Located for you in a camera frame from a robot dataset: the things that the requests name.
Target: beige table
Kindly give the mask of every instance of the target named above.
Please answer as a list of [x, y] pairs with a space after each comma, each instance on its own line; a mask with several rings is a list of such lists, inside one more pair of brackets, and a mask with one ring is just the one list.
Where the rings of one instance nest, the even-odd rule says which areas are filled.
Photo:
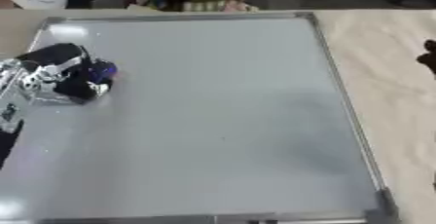
[[[0, 13], [1, 56], [25, 51], [49, 16], [115, 17], [142, 11]], [[405, 223], [436, 221], [436, 81], [415, 62], [436, 37], [436, 12], [317, 13], [364, 132]]]

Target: table surface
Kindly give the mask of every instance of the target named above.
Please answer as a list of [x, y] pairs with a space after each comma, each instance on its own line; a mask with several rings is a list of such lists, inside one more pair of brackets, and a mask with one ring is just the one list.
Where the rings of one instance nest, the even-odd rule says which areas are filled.
[[[24, 52], [49, 16], [138, 16], [140, 11], [4, 11], [0, 56]], [[434, 223], [436, 82], [415, 59], [436, 36], [429, 11], [316, 12], [386, 184], [406, 223]]]
[[0, 173], [0, 203], [24, 207], [0, 219], [378, 209], [311, 21], [278, 16], [46, 26], [35, 49], [74, 42], [120, 71], [100, 100], [27, 116]]

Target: whiteboard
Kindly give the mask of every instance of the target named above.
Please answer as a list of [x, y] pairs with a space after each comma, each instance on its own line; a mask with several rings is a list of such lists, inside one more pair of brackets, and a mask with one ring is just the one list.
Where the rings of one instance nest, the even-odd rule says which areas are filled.
[[0, 219], [378, 209], [313, 22], [265, 16], [49, 19], [33, 50], [73, 42], [120, 73], [98, 101], [35, 107]]

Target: whiteboard surface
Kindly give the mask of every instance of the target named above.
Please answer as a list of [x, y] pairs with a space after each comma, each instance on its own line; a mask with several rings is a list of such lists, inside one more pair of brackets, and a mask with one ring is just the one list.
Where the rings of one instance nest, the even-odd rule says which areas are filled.
[[35, 108], [0, 173], [1, 219], [378, 207], [306, 19], [67, 21], [36, 47], [58, 42], [121, 71], [99, 101]]

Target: robotic arm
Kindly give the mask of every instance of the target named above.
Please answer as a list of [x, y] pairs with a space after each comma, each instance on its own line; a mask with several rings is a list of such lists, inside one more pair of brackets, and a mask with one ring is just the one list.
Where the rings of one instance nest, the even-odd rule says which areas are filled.
[[85, 104], [109, 92], [117, 67], [83, 47], [57, 44], [0, 61], [0, 168], [36, 98]]

